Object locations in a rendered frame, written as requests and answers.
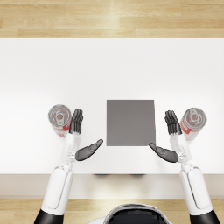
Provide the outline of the red soda can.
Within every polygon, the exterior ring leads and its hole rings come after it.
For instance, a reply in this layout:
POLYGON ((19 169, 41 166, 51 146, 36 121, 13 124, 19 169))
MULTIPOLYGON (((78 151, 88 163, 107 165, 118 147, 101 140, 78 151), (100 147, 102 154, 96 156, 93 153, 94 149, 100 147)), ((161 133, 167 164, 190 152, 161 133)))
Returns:
POLYGON ((187 141, 192 141, 204 128, 207 116, 200 108, 189 108, 180 121, 180 127, 187 141))
POLYGON ((53 130, 60 136, 64 137, 70 127, 71 123, 71 111, 70 109, 62 104, 57 104, 48 112, 48 120, 52 125, 53 130))

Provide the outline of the dark grey square mat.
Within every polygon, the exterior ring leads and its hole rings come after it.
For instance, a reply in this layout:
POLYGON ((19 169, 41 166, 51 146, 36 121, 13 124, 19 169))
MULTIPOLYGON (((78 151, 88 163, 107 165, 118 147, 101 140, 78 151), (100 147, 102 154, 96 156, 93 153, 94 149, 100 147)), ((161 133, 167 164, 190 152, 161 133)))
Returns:
POLYGON ((107 146, 156 142, 153 100, 107 100, 107 146))

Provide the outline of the dark round robot body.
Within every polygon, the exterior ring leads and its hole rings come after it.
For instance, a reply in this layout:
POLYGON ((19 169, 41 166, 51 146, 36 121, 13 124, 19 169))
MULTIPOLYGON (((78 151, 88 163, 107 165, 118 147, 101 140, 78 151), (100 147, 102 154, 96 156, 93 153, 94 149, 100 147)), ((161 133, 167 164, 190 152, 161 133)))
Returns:
POLYGON ((146 204, 124 204, 115 207, 103 224, 171 224, 156 207, 146 204))

